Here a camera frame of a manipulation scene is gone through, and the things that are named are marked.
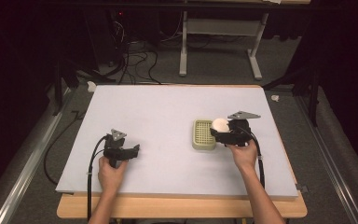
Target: metal frame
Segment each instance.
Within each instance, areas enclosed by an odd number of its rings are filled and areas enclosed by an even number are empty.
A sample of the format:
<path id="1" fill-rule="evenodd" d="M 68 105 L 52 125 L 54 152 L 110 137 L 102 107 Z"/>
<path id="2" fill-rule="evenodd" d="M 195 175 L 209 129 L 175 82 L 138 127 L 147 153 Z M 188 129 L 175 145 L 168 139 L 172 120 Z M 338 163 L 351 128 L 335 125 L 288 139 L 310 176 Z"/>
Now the metal frame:
<path id="1" fill-rule="evenodd" d="M 247 50 L 249 62 L 256 80 L 261 80 L 261 72 L 255 54 L 267 24 L 268 13 L 264 13 L 260 21 L 223 21 L 189 19 L 187 11 L 183 12 L 182 50 L 180 54 L 179 76 L 187 75 L 187 34 L 209 35 L 248 35 L 255 37 L 252 49 Z"/>
<path id="2" fill-rule="evenodd" d="M 339 172 L 336 163 L 334 162 L 333 157 L 330 154 L 330 149 L 324 142 L 319 130 L 315 127 L 312 121 L 308 118 L 308 109 L 307 104 L 301 96 L 295 97 L 297 106 L 302 112 L 304 118 L 306 119 L 308 125 L 310 126 L 310 130 L 316 140 L 316 143 L 319 146 L 320 153 L 322 155 L 322 159 L 324 162 L 324 167 L 330 176 L 331 182 L 333 183 L 334 188 L 336 189 L 337 196 L 341 200 L 342 205 L 351 220 L 351 223 L 358 224 L 358 206 L 354 201 L 351 191 L 348 188 L 344 178 Z"/>
<path id="3" fill-rule="evenodd" d="M 62 111 L 69 105 L 72 97 L 74 95 L 73 91 L 70 91 L 69 88 L 66 89 L 64 94 L 64 100 L 62 104 L 62 110 L 56 115 L 51 116 L 50 125 L 46 130 L 45 134 L 41 136 L 41 139 L 37 146 L 35 147 L 33 153 L 25 164 L 24 168 L 19 175 L 16 183 L 13 185 L 12 190 L 10 191 L 7 199 L 5 200 L 1 210 L 0 210 L 0 223 L 9 223 L 13 214 L 16 212 L 17 208 L 20 205 L 22 197 L 25 194 L 25 191 L 28 189 L 31 181 L 36 173 L 37 167 L 41 162 L 43 155 L 48 147 L 48 141 L 53 135 L 61 117 Z"/>

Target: white object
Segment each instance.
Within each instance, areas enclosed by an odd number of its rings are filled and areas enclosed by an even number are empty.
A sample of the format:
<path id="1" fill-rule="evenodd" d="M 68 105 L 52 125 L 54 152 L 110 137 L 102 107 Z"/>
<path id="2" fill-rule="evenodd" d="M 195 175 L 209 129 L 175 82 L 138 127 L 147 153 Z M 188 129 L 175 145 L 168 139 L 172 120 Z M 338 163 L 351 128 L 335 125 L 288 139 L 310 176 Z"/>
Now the white object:
<path id="1" fill-rule="evenodd" d="M 267 193 L 271 198 L 297 197 L 263 89 L 230 87 L 98 86 L 56 190 L 87 191 L 91 153 L 113 128 L 127 134 L 124 148 L 141 146 L 138 158 L 130 160 L 119 193 L 246 195 L 229 149 L 223 144 L 214 150 L 191 146 L 194 120 L 226 118 L 239 110 L 261 116 L 249 119 L 249 124 L 264 157 Z M 94 192 L 101 192 L 97 176 L 101 154 L 93 163 Z"/>
<path id="2" fill-rule="evenodd" d="M 271 2 L 271 3 L 276 3 L 276 4 L 280 4 L 282 0 L 263 0 L 263 2 Z"/>
<path id="3" fill-rule="evenodd" d="M 279 102 L 279 95 L 271 95 L 271 100 L 275 102 Z"/>
<path id="4" fill-rule="evenodd" d="M 228 121 L 226 119 L 215 119 L 212 122 L 212 128 L 220 133 L 228 133 Z"/>
<path id="5" fill-rule="evenodd" d="M 87 84 L 89 84 L 89 87 L 87 88 L 88 92 L 95 92 L 95 89 L 97 88 L 97 85 L 93 83 L 92 81 L 88 81 Z"/>

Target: white shelf leg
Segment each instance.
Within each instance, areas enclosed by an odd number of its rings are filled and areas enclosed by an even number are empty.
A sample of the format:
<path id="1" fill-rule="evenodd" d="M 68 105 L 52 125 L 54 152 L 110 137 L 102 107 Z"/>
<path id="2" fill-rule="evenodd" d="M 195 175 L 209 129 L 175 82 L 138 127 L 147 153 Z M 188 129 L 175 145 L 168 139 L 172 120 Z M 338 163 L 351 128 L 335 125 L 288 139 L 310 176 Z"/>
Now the white shelf leg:
<path id="1" fill-rule="evenodd" d="M 187 12 L 183 12 L 182 50 L 180 52 L 179 76 L 187 75 Z"/>
<path id="2" fill-rule="evenodd" d="M 258 63 L 257 63 L 257 59 L 255 58 L 255 54 L 257 53 L 258 46 L 260 45 L 260 41 L 261 41 L 261 37 L 264 32 L 264 29 L 266 28 L 268 17 L 269 17 L 268 13 L 263 14 L 263 18 L 261 19 L 260 25 L 257 30 L 256 37 L 255 37 L 254 47 L 252 49 L 248 49 L 249 62 L 251 63 L 254 77 L 256 80 L 261 80 L 263 78 L 261 76 L 260 68 L 258 67 Z"/>

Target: white ball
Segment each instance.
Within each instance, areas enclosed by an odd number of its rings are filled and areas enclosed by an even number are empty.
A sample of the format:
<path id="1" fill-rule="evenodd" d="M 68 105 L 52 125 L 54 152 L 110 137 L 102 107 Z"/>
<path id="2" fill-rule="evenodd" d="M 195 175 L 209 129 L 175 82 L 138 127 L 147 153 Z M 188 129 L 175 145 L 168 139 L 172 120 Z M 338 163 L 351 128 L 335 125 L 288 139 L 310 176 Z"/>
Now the white ball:
<path id="1" fill-rule="evenodd" d="M 212 122 L 211 128 L 217 130 L 220 133 L 229 133 L 228 121 L 226 119 L 215 119 Z"/>

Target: wire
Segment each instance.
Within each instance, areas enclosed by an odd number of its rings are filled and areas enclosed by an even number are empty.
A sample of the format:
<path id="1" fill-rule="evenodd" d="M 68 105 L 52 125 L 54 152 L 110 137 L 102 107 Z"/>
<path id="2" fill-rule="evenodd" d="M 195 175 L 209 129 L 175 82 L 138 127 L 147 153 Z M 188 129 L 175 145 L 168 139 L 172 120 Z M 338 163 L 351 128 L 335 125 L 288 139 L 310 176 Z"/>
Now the wire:
<path id="1" fill-rule="evenodd" d="M 252 132 L 249 133 L 248 131 L 246 131 L 243 128 L 238 127 L 238 126 L 237 126 L 237 128 L 240 129 L 241 131 L 245 132 L 246 134 L 248 134 L 252 138 L 252 140 L 254 140 L 254 142 L 255 142 L 255 147 L 257 149 L 258 170 L 260 173 L 260 183 L 264 189 L 266 187 L 265 175 L 264 175 L 264 165 L 263 165 L 263 160 L 262 160 L 262 155 L 261 155 L 260 145 L 258 144 L 258 140 Z"/>
<path id="2" fill-rule="evenodd" d="M 48 153 L 50 152 L 50 150 L 52 149 L 52 147 L 54 146 L 54 144 L 58 141 L 58 139 L 78 120 L 82 120 L 82 116 L 84 114 L 86 114 L 86 111 L 79 114 L 79 111 L 72 111 L 72 113 L 76 113 L 74 120 L 72 120 L 71 123 L 69 123 L 63 130 L 62 132 L 60 132 L 60 134 L 52 141 L 51 145 L 48 147 L 48 149 L 46 150 L 45 156 L 43 158 L 43 170 L 45 172 L 45 176 L 48 178 L 48 180 L 54 184 L 54 185 L 58 185 L 58 182 L 56 180 L 54 180 L 49 174 L 48 174 Z"/>
<path id="3" fill-rule="evenodd" d="M 124 58 L 124 61 L 125 61 L 125 65 L 124 65 L 124 68 L 123 68 L 123 74 L 121 75 L 121 77 L 120 77 L 120 80 L 118 81 L 118 85 L 120 85 L 121 84 L 121 82 L 123 81 L 123 77 L 126 75 L 126 71 L 127 71 L 127 69 L 128 69 L 128 66 L 129 66 L 129 63 L 130 63 L 130 54 L 129 54 L 129 50 L 130 50 L 130 47 L 129 46 L 127 46 L 127 60 L 125 60 Z"/>
<path id="4" fill-rule="evenodd" d="M 142 52 L 142 53 L 145 55 L 144 57 L 141 55 L 137 55 L 137 54 L 131 54 L 130 57 L 141 58 L 141 60 L 134 64 L 129 64 L 129 66 L 137 66 L 139 63 L 146 61 L 147 54 L 145 52 Z"/>
<path id="5" fill-rule="evenodd" d="M 168 46 L 168 47 L 181 45 L 181 44 L 182 44 L 182 39 L 177 40 L 177 37 L 179 37 L 179 36 L 182 36 L 182 35 L 178 35 L 178 36 L 176 36 L 176 37 L 174 37 L 174 38 L 167 39 L 167 40 L 165 40 L 164 42 L 161 42 L 161 45 Z"/>
<path id="6" fill-rule="evenodd" d="M 89 172 L 88 172 L 88 178 L 87 178 L 87 220 L 90 220 L 91 218 L 91 178 L 92 178 L 92 163 L 94 162 L 95 157 L 100 153 L 96 153 L 98 146 L 101 144 L 103 140 L 106 140 L 110 134 L 105 135 L 102 137 L 97 145 L 94 148 L 94 151 L 92 151 L 91 159 L 89 160 Z"/>
<path id="7" fill-rule="evenodd" d="M 203 49 L 203 48 L 207 47 L 210 43 L 211 43 L 211 38 L 207 38 L 206 43 L 202 46 L 194 47 L 194 46 L 189 45 L 188 42 L 187 42 L 187 46 L 191 49 Z"/>
<path id="8" fill-rule="evenodd" d="M 121 23 L 118 22 L 118 21 L 114 21 L 114 23 L 117 24 L 117 25 L 119 25 L 119 26 L 121 27 L 122 32 L 121 32 L 121 41 L 120 41 L 120 43 L 123 43 L 124 34 L 125 34 L 125 33 L 124 33 L 124 27 L 123 27 L 123 25 L 121 25 Z"/>
<path id="9" fill-rule="evenodd" d="M 180 25 L 182 24 L 182 18 L 183 18 L 183 13 L 181 12 L 181 13 L 180 13 L 180 18 L 179 18 L 178 25 L 177 25 L 176 30 L 175 30 L 175 32 L 173 33 L 173 35 L 171 35 L 171 36 L 168 37 L 167 39 L 160 40 L 160 42 L 165 42 L 165 41 L 168 41 L 168 40 L 171 40 L 171 39 L 175 39 L 175 38 L 178 37 L 178 36 L 181 36 L 181 35 L 177 35 L 177 33 L 179 32 Z"/>
<path id="10" fill-rule="evenodd" d="M 155 51 L 151 51 L 151 52 L 153 52 L 154 54 L 156 54 L 156 58 L 155 58 L 155 61 L 154 61 L 154 63 L 153 63 L 153 65 L 149 68 L 149 70 L 147 71 L 147 74 L 149 75 L 149 77 L 150 77 L 150 79 L 152 79 L 153 81 L 155 81 L 155 82 L 157 82 L 159 85 L 161 85 L 161 82 L 159 82 L 158 80 L 156 80 L 156 79 L 154 79 L 153 77 L 152 77 L 152 75 L 151 75 L 151 71 L 152 71 L 152 69 L 156 66 L 156 64 L 157 64 L 157 58 L 158 58 L 158 54 L 155 52 Z"/>

